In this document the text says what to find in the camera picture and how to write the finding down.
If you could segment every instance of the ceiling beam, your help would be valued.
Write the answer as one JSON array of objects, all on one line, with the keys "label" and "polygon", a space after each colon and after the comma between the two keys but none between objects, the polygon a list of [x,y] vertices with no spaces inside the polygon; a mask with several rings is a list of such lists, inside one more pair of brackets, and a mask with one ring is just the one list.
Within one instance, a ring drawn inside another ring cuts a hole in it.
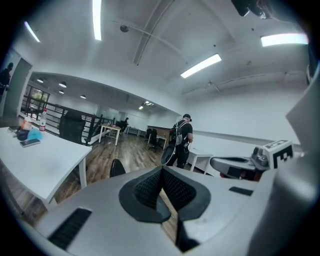
[{"label": "ceiling beam", "polygon": [[[151,13],[144,30],[149,32],[150,34],[153,33],[155,27],[157,26],[159,20],[163,17],[169,7],[175,0],[160,0],[157,6],[154,8],[153,12]],[[142,58],[146,45],[150,39],[150,35],[143,33],[140,38],[140,42],[135,52],[135,56],[133,59],[133,63],[139,65],[139,62]]]}]

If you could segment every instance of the smartphone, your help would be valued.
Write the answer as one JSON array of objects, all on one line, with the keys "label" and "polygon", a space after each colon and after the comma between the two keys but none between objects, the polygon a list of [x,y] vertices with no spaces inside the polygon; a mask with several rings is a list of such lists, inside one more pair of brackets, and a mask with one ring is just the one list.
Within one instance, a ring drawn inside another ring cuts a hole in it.
[{"label": "smartphone", "polygon": [[40,140],[38,140],[37,138],[33,138],[33,139],[29,139],[29,140],[25,140],[25,141],[21,141],[20,145],[25,148],[25,147],[29,147],[35,144],[39,144]]}]

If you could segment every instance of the pants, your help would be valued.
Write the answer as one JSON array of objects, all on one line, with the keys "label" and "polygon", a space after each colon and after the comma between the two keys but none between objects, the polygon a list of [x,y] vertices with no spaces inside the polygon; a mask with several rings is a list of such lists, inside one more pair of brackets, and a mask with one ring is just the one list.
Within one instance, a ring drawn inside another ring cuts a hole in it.
[{"label": "pants", "polygon": [[166,164],[166,166],[173,166],[174,162],[177,160],[176,167],[178,168],[185,168],[185,164],[189,157],[189,150],[188,148],[184,148],[182,145],[175,147],[175,154],[171,157],[170,161]]}]

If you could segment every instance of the mesh grille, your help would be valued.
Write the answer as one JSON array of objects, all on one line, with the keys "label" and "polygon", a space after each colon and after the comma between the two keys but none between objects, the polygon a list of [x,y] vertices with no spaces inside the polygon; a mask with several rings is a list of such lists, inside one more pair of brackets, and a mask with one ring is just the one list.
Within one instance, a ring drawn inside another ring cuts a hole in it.
[{"label": "mesh grille", "polygon": [[49,237],[54,245],[66,250],[72,240],[76,237],[92,212],[86,209],[76,209]]},{"label": "mesh grille", "polygon": [[157,199],[161,188],[161,171],[157,171],[135,186],[134,195],[141,204],[156,209]]},{"label": "mesh grille", "polygon": [[163,189],[177,211],[189,204],[197,194],[192,186],[166,170],[163,171]]}]

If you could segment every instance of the white robot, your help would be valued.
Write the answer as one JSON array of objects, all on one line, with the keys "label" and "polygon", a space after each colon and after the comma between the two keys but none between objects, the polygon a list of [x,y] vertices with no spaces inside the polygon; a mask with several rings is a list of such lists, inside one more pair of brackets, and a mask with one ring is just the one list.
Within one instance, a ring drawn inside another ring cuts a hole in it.
[{"label": "white robot", "polygon": [[220,156],[210,160],[212,168],[223,177],[258,181],[263,172],[277,169],[294,157],[293,144],[289,140],[278,140],[262,147],[256,147],[251,157]]}]

